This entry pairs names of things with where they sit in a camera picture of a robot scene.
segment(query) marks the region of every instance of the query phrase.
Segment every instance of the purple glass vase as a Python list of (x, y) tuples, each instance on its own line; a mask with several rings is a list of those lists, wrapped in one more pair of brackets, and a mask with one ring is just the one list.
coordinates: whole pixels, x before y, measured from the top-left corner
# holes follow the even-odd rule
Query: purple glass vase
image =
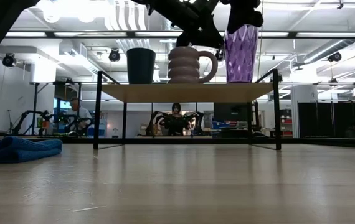
[(258, 27), (244, 24), (225, 32), (227, 83), (251, 83), (258, 44)]

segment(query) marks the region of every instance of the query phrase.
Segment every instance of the blue cloth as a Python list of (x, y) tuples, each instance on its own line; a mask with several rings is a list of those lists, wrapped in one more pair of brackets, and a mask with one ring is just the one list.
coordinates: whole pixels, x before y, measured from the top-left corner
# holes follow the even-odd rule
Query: blue cloth
[(46, 140), (32, 142), (15, 136), (7, 136), (0, 141), (0, 163), (32, 161), (60, 154), (62, 141)]

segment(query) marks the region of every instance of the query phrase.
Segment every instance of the ceiling duct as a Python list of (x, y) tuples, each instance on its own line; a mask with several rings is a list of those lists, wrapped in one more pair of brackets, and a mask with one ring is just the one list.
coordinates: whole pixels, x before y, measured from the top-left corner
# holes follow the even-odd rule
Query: ceiling duct
[[(304, 57), (298, 57), (298, 65), (315, 63), (319, 60), (329, 57), (330, 55), (352, 45), (355, 43), (355, 40), (346, 39), (346, 40), (332, 40), (323, 46), (317, 48), (316, 50), (306, 54)], [(279, 64), (277, 69), (282, 70), (290, 66), (289, 62), (283, 62)]]

